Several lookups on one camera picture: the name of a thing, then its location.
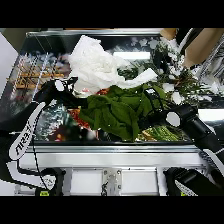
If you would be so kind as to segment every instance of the green cloth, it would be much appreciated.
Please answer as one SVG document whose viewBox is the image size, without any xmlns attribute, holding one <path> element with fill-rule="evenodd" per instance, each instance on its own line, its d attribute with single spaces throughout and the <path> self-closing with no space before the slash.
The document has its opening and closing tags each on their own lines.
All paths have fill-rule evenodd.
<svg viewBox="0 0 224 224">
<path fill-rule="evenodd" d="M 163 90 L 153 86 L 161 98 L 165 98 Z M 92 95 L 87 98 L 88 108 L 81 109 L 79 117 L 88 122 L 92 130 L 101 128 L 122 140 L 135 141 L 139 133 L 138 118 L 152 111 L 150 100 L 145 96 L 147 84 L 121 89 L 111 86 L 107 95 Z M 153 100 L 155 107 L 159 101 Z"/>
</svg>

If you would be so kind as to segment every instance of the glass tabletop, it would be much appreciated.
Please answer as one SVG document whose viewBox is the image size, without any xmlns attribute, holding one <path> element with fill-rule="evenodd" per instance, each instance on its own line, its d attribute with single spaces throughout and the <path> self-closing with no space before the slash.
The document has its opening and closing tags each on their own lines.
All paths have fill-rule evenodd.
<svg viewBox="0 0 224 224">
<path fill-rule="evenodd" d="M 74 50 L 81 35 L 79 32 L 28 33 L 0 101 L 0 121 L 10 119 L 23 110 L 46 81 L 69 76 L 71 69 L 68 55 Z M 167 73 L 166 65 L 172 64 L 169 55 L 161 58 L 158 54 L 156 46 L 161 41 L 159 33 L 93 31 L 86 35 L 101 40 L 102 47 L 108 53 L 129 60 L 133 70 L 138 70 L 137 74 L 142 65 L 164 74 Z M 123 75 L 126 80 L 135 78 L 133 74 L 136 73 L 119 71 L 119 75 Z M 215 129 L 218 138 L 223 141 L 224 100 L 221 95 L 210 94 L 209 97 L 212 100 L 198 100 L 199 116 Z M 52 102 L 39 118 L 36 141 L 87 145 L 97 145 L 99 142 L 129 144 L 103 130 L 92 131 L 88 123 L 79 118 L 79 113 L 79 109 L 68 109 L 58 102 Z M 190 144 L 189 138 L 182 131 L 165 126 L 142 131 L 134 144 L 152 142 Z"/>
</svg>

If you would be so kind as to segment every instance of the dark green fabric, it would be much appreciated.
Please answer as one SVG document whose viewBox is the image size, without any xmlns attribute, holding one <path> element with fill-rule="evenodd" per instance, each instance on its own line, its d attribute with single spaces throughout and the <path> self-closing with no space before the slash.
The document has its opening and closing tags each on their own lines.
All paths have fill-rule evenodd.
<svg viewBox="0 0 224 224">
<path fill-rule="evenodd" d="M 161 98 L 165 97 L 161 88 L 153 87 Z M 92 130 L 101 128 L 122 140 L 135 141 L 140 131 L 138 117 L 146 116 L 152 110 L 150 100 L 144 94 L 148 88 L 147 84 L 132 89 L 112 86 L 107 95 L 89 96 L 88 109 L 81 109 L 79 117 L 88 122 Z M 158 100 L 154 100 L 154 105 L 159 107 Z"/>
</svg>

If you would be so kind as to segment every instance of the robotic arm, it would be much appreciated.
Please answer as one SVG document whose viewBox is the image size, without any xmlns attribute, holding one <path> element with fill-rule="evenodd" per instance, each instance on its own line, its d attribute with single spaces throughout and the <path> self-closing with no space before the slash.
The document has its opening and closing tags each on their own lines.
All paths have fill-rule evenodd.
<svg viewBox="0 0 224 224">
<path fill-rule="evenodd" d="M 0 179 L 29 187 L 51 190 L 57 183 L 56 175 L 43 174 L 19 167 L 19 159 L 26 152 L 35 131 L 38 118 L 53 99 L 76 108 L 86 107 L 87 100 L 76 98 L 71 91 L 77 78 L 51 80 L 45 83 L 33 101 L 12 119 L 0 123 Z M 145 90 L 150 99 L 159 99 L 154 89 Z M 201 150 L 205 151 L 224 176 L 224 151 L 216 135 L 198 118 L 197 109 L 189 104 L 171 107 L 169 110 L 155 110 L 153 116 L 139 120 L 139 126 L 148 128 L 153 125 L 172 125 L 182 129 Z"/>
</svg>

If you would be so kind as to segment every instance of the metal bracket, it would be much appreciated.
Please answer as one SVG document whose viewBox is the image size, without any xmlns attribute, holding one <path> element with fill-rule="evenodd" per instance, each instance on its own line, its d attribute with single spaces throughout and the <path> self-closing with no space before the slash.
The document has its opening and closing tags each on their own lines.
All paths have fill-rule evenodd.
<svg viewBox="0 0 224 224">
<path fill-rule="evenodd" d="M 103 169 L 102 196 L 120 196 L 122 188 L 122 169 Z"/>
</svg>

